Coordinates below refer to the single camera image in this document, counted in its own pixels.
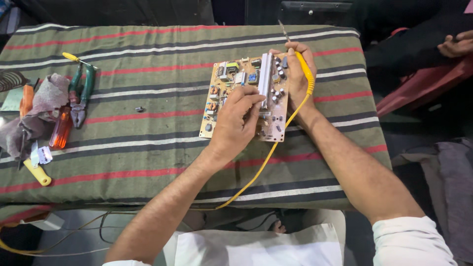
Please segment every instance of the orange tool handle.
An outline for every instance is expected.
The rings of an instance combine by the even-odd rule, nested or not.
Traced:
[[[53,135],[49,141],[49,148],[53,150],[62,150],[66,145],[69,132],[72,127],[72,119],[70,116],[70,107],[61,107],[61,112],[56,120]]]
[[[20,101],[20,117],[24,117],[31,109],[33,109],[33,98],[35,91],[30,85],[23,86],[23,98]]]

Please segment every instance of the white shirt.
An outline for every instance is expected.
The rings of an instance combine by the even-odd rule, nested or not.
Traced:
[[[435,229],[435,222],[427,216],[378,221],[373,225],[373,233],[374,266],[457,265]],[[340,246],[331,224],[315,225],[293,234],[204,230],[175,233],[173,237],[167,246],[172,243],[176,248],[171,259],[166,257],[168,266],[342,265]],[[103,266],[149,265],[127,260]]]

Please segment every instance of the table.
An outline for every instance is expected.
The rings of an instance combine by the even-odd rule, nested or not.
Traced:
[[[385,140],[354,29],[286,26],[309,45],[318,67],[317,108],[347,137],[390,167]],[[0,159],[0,220],[25,212],[142,206],[208,145],[199,138],[202,109],[215,62],[284,50],[279,26],[66,27],[19,29],[0,54],[0,69],[25,77],[71,77],[72,53],[101,69],[80,130],[44,165],[41,185],[4,153]],[[0,94],[0,103],[6,93]],[[146,109],[137,113],[136,107]],[[39,145],[47,145],[45,137]],[[194,207],[216,206],[256,173],[272,142],[251,142],[198,194]],[[310,139],[295,124],[261,176],[230,206],[335,208],[346,195]]]

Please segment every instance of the circuit board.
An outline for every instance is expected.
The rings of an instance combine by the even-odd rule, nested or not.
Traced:
[[[266,96],[260,106],[255,139],[283,142],[289,98],[289,88],[286,88],[287,67],[285,53],[264,53],[260,57],[215,63],[199,136],[212,137],[219,110],[233,90],[253,85],[261,95]]]

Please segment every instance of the person's hand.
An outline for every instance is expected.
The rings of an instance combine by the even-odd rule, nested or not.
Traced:
[[[253,86],[237,87],[228,96],[219,111],[219,121],[208,146],[222,166],[235,158],[254,137],[261,102],[265,99]]]
[[[310,70],[312,71],[312,75],[314,79],[317,75],[317,67],[314,63],[314,57],[312,55],[312,51],[310,48],[299,42],[288,42],[285,44],[286,48],[288,48],[288,84],[289,84],[289,104],[292,111],[296,110],[296,108],[302,103],[304,98],[307,94],[307,86],[308,81],[302,71],[300,66],[299,59],[296,56],[294,51],[297,51],[302,54],[304,60],[309,66]],[[271,49],[269,51],[273,54],[281,53],[281,51]],[[307,102],[301,107],[297,116],[301,116],[307,112],[313,112],[315,109],[314,105],[314,97],[310,96]]]
[[[445,42],[437,45],[440,53],[446,57],[454,58],[473,53],[473,30],[462,32],[453,39],[445,37]]]

